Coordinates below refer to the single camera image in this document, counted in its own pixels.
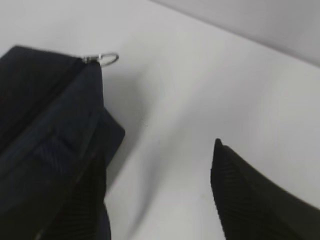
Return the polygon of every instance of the metal ring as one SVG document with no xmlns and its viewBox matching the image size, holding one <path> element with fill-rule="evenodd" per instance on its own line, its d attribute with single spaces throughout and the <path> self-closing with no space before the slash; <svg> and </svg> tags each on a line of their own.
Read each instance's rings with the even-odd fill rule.
<svg viewBox="0 0 320 240">
<path fill-rule="evenodd" d="M 106 62 L 103 61 L 103 59 L 109 58 L 109 57 L 113 57 L 113 59 Z M 99 57 L 98 57 L 98 62 L 100 63 L 101 68 L 114 64 L 118 60 L 119 60 L 119 54 L 115 52 L 101 53 L 99 54 Z"/>
</svg>

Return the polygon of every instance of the black nylon bag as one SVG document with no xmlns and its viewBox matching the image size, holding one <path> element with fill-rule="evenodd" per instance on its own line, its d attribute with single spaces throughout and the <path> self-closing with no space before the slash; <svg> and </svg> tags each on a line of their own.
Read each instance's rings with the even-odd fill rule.
<svg viewBox="0 0 320 240">
<path fill-rule="evenodd" d="M 0 239 L 111 239 L 106 167 L 124 135 L 98 62 L 13 47 L 0 59 Z"/>
</svg>

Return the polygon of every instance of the black object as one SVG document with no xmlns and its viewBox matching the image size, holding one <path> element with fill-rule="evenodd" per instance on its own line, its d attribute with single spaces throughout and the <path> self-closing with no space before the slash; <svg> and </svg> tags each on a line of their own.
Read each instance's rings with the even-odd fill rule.
<svg viewBox="0 0 320 240">
<path fill-rule="evenodd" d="M 272 183 L 219 139 L 211 186 L 227 240 L 320 239 L 318 209 Z"/>
<path fill-rule="evenodd" d="M 124 134 L 98 62 L 12 48 L 0 59 L 0 239 L 110 239 L 106 167 Z"/>
</svg>

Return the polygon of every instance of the metal clasp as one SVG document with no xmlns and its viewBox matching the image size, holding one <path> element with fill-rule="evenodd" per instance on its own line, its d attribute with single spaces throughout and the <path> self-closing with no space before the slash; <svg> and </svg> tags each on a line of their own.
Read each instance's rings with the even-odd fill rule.
<svg viewBox="0 0 320 240">
<path fill-rule="evenodd" d="M 100 66 L 102 68 L 109 66 L 111 64 L 114 64 L 118 60 L 119 60 L 119 55 L 115 52 L 101 53 L 99 55 L 91 55 L 91 56 L 82 57 L 82 61 L 85 64 L 89 64 L 91 62 L 98 62 L 98 63 L 100 63 Z"/>
</svg>

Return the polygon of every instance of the white wall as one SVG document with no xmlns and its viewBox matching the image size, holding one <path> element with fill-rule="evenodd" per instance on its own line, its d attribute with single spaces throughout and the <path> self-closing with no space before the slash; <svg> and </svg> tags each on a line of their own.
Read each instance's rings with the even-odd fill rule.
<svg viewBox="0 0 320 240">
<path fill-rule="evenodd" d="M 320 66 L 318 0 L 154 0 Z"/>
<path fill-rule="evenodd" d="M 223 240 L 215 138 L 320 208 L 318 68 L 146 0 L 0 9 L 3 53 L 120 53 L 103 70 L 105 105 L 127 130 L 107 171 L 113 240 Z"/>
</svg>

